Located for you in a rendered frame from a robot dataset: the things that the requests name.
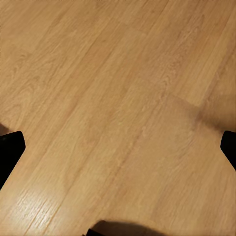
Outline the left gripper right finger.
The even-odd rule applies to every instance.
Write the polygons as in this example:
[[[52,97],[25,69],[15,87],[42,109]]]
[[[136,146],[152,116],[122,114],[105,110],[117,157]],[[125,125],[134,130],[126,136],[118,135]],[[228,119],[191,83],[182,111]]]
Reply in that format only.
[[[236,133],[224,131],[220,148],[236,170]]]

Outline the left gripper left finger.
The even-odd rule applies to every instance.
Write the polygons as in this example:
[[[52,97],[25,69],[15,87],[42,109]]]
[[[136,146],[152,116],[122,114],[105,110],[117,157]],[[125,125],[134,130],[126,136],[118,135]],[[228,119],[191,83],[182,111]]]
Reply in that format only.
[[[0,190],[26,149],[22,131],[0,136]]]

